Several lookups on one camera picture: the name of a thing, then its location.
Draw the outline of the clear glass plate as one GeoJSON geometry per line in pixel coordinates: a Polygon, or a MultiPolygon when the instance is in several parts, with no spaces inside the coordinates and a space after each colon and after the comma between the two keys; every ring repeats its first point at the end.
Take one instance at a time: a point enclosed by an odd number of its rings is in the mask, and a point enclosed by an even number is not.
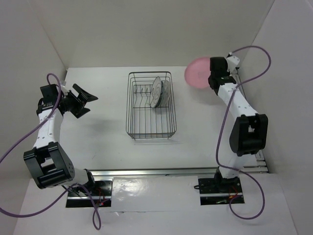
{"type": "Polygon", "coordinates": [[[165,95],[164,95],[164,106],[167,105],[167,102],[171,95],[171,89],[170,89],[170,82],[168,80],[164,81],[164,89],[165,89],[165,95]]]}

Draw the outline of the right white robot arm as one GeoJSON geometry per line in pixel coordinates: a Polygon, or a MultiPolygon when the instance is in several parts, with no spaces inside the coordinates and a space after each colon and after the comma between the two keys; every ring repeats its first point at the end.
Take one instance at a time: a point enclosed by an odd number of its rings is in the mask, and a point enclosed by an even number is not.
{"type": "Polygon", "coordinates": [[[226,112],[231,113],[234,118],[229,136],[229,146],[233,154],[226,164],[219,164],[213,181],[215,190],[224,192],[237,183],[239,170],[250,157],[265,148],[268,117],[253,109],[237,87],[233,72],[238,68],[238,57],[211,57],[209,61],[209,86],[227,105],[226,112]]]}

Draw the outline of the pink plastic plate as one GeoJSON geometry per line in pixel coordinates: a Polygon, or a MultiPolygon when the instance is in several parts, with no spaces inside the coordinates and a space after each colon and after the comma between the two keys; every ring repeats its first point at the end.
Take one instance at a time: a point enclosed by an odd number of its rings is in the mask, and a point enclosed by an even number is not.
{"type": "Polygon", "coordinates": [[[209,87],[210,58],[201,57],[192,61],[185,69],[184,78],[186,83],[194,88],[205,89],[209,87]]]}

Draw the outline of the white plate dark rim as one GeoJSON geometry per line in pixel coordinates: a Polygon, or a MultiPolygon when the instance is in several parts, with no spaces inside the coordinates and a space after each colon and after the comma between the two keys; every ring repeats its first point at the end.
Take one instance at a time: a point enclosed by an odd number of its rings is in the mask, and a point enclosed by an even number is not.
{"type": "Polygon", "coordinates": [[[155,108],[159,102],[162,91],[162,81],[160,77],[156,77],[150,93],[150,107],[155,108]]]}

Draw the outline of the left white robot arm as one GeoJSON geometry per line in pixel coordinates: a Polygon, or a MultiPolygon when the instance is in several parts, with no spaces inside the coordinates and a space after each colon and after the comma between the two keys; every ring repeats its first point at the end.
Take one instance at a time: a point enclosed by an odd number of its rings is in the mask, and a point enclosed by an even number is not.
{"type": "Polygon", "coordinates": [[[59,90],[55,84],[40,88],[43,97],[36,113],[41,126],[33,148],[24,152],[23,159],[38,188],[79,184],[83,194],[92,195],[97,185],[94,177],[89,170],[74,167],[61,147],[60,131],[66,112],[80,118],[90,111],[85,105],[98,98],[77,84],[72,87],[77,96],[65,88],[59,90]]]}

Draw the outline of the blue patterned small plate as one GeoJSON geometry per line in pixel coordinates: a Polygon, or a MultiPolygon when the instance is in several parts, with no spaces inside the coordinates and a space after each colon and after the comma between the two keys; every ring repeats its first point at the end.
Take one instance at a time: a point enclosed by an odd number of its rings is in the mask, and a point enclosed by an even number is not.
{"type": "Polygon", "coordinates": [[[169,89],[168,81],[167,80],[162,81],[162,92],[157,107],[164,107],[166,105],[168,98],[168,89],[169,89]]]}

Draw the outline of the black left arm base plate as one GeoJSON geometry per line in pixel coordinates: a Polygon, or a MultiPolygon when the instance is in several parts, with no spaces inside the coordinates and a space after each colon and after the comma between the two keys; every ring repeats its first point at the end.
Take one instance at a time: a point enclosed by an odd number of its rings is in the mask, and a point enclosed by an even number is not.
{"type": "MultiPolygon", "coordinates": [[[[85,176],[88,177],[88,181],[82,183],[82,185],[87,189],[91,196],[98,195],[100,198],[105,199],[107,196],[112,195],[112,181],[96,181],[93,174],[88,170],[86,170],[85,176]]],[[[82,197],[83,195],[88,196],[88,193],[83,187],[78,185],[70,189],[69,192],[79,197],[82,197]]]]}

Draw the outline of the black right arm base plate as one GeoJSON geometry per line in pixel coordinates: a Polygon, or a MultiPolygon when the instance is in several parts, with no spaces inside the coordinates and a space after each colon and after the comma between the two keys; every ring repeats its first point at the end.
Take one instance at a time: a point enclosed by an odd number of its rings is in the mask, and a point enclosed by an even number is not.
{"type": "Polygon", "coordinates": [[[241,182],[238,177],[233,179],[199,178],[200,194],[242,193],[241,182]]]}

